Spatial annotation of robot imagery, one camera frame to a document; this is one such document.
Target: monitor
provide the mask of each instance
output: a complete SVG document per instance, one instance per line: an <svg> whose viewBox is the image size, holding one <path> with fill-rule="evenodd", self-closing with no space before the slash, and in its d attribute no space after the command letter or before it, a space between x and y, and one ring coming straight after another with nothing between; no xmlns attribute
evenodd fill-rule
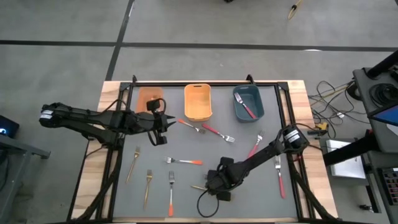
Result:
<svg viewBox="0 0 398 224"><path fill-rule="evenodd" d="M368 118L398 126L398 101L369 113Z"/></svg>

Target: red handle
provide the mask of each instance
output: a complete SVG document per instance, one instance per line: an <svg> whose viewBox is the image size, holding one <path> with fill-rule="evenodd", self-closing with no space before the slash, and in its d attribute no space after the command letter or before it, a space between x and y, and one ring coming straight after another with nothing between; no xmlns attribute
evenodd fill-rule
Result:
<svg viewBox="0 0 398 224"><path fill-rule="evenodd" d="M285 199L286 194L285 194L285 187L284 187L284 181L282 180L282 176L279 174L279 189L280 189L280 196Z"/></svg>
<svg viewBox="0 0 398 224"><path fill-rule="evenodd" d="M216 133L216 134L219 133L217 130L213 129L212 127L210 127L210 126L207 125L207 124L202 124L201 126L204 127L204 128L206 128L207 130L213 132L213 133Z"/></svg>
<svg viewBox="0 0 398 224"><path fill-rule="evenodd" d="M179 123L185 124L186 122L183 119L178 119Z"/></svg>
<svg viewBox="0 0 398 224"><path fill-rule="evenodd" d="M174 210L173 210L173 204L169 205L169 216L172 217L174 214Z"/></svg>
<svg viewBox="0 0 398 224"><path fill-rule="evenodd" d="M255 145L254 147L253 147L253 149L249 152L249 155L248 155L248 159L250 158L250 157L252 157L255 153L256 153L256 151L257 151L257 147L258 147L259 145Z"/></svg>
<svg viewBox="0 0 398 224"><path fill-rule="evenodd" d="M244 106L244 109L246 109L246 111L249 113L250 117L255 119L256 115L254 115L254 113L248 108L248 106L246 106L244 103L243 103L243 106Z"/></svg>
<svg viewBox="0 0 398 224"><path fill-rule="evenodd" d="M203 165L202 161L191 161L192 164Z"/></svg>

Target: gray mat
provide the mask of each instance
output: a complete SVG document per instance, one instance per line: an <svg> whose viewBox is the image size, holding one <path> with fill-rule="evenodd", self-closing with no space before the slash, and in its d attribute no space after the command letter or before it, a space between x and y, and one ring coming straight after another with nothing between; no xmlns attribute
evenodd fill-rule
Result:
<svg viewBox="0 0 398 224"><path fill-rule="evenodd" d="M280 126L279 109L274 87L260 87L265 115L255 123L239 123L233 109L233 87L212 87L211 106L213 115L206 124L221 133L236 139L230 144L219 136L207 131L196 133L189 127L176 123L171 126L167 136L168 144L154 147L147 134L127 136L124 144L123 163L120 172L114 217L167 217L169 208L169 170L175 172L174 183L174 217L200 217L196 203L202 193L190 185L204 186L209 169L216 169L222 156L232 157L236 161L245 160L256 142L257 133L266 130L260 148L276 137ZM167 101L166 113L177 119L188 119L184 116L183 87L165 87L164 98ZM136 107L138 89L132 95L132 109ZM130 182L126 177L134 157L136 146L141 147ZM202 160L203 166L191 164L166 164L164 156L176 159ZM153 179L150 183L149 198L146 210L143 209L147 169L152 169ZM253 170L244 183L232 191L231 202L220 202L220 209L215 218L282 218L296 217L289 169L285 155L282 156L282 176L286 199L281 199L277 172L274 160ZM216 209L216 199L204 195L200 202L203 214L210 214Z"/></svg>

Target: orange-handled fork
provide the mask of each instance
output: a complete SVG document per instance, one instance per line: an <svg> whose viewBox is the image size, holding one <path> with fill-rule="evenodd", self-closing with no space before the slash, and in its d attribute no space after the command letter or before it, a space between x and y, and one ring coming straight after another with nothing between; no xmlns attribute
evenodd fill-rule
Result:
<svg viewBox="0 0 398 224"><path fill-rule="evenodd" d="M171 158L171 157L164 157L164 161L165 161L166 163L182 162L182 163L203 165L202 161L183 161L183 160L179 160L179 159L173 159L173 158Z"/></svg>
<svg viewBox="0 0 398 224"><path fill-rule="evenodd" d="M283 199L285 199L286 194L285 194L284 181L282 180L282 174L280 173L280 156L275 156L275 169L278 172L280 196Z"/></svg>
<svg viewBox="0 0 398 224"><path fill-rule="evenodd" d="M173 209L173 184L175 182L174 179L174 171L169 171L169 183L170 183L170 203L169 203L169 216L172 217L174 214Z"/></svg>

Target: metal fork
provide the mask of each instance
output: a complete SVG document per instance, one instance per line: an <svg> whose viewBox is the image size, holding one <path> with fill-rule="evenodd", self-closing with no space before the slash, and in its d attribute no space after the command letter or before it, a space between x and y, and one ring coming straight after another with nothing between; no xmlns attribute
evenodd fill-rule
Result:
<svg viewBox="0 0 398 224"><path fill-rule="evenodd" d="M202 128L197 128L194 125L188 124L187 122L185 122L183 119L178 119L179 123L185 124L193 129L195 129L197 132L199 132L200 134L205 134L206 130L202 129Z"/></svg>
<svg viewBox="0 0 398 224"><path fill-rule="evenodd" d="M150 181L152 180L152 170L147 170L147 187L145 191L145 199L144 199L144 210L147 206L147 201L148 201L148 190L149 190L149 184Z"/></svg>
<svg viewBox="0 0 398 224"><path fill-rule="evenodd" d="M225 141L228 142L235 142L235 138L232 138L231 136L227 136L224 134L221 134L220 132L218 132L217 130L215 130L214 128L210 127L207 124L202 124L202 127L206 128L207 130L211 131L212 133L218 134L219 136L221 136Z"/></svg>
<svg viewBox="0 0 398 224"><path fill-rule="evenodd" d="M179 159L173 159L171 157L164 157L163 160L166 163L172 163L172 162L183 162L183 163L189 163L189 164L196 164L196 165L202 165L202 161L183 161L183 160L179 160Z"/></svg>
<svg viewBox="0 0 398 224"><path fill-rule="evenodd" d="M136 147L136 151L134 152L134 158L132 159L132 162L131 162L131 167L130 167L129 175L127 175L126 183L129 182L132 169L134 168L134 164L136 163L136 159L139 157L139 152L140 152L140 147L137 146L137 147Z"/></svg>
<svg viewBox="0 0 398 224"><path fill-rule="evenodd" d="M264 136L265 133L266 130L261 130L260 133L257 135L257 142L254 145L253 149L249 152L248 158L252 157L256 153L259 143L262 140L262 137Z"/></svg>
<svg viewBox="0 0 398 224"><path fill-rule="evenodd" d="M173 216L173 184L175 182L174 179L174 171L169 171L169 183L170 183L170 204L169 204L169 216Z"/></svg>
<svg viewBox="0 0 398 224"><path fill-rule="evenodd" d="M280 196L282 198L285 198L286 194L285 194L285 188L284 188L284 181L282 180L282 175L280 174L280 156L275 156L275 169L278 172L278 176L279 176Z"/></svg>
<svg viewBox="0 0 398 224"><path fill-rule="evenodd" d="M246 111L248 112L248 114L250 115L250 117L253 118L253 119L255 119L255 118L256 118L256 115L254 115L254 113L248 108L248 106L246 106L246 105L243 103L243 100L242 100L241 96L239 95L239 93L234 93L234 96L235 96L235 98L236 98L236 101L237 101L238 103L240 103L240 104L243 105L244 109L246 109Z"/></svg>

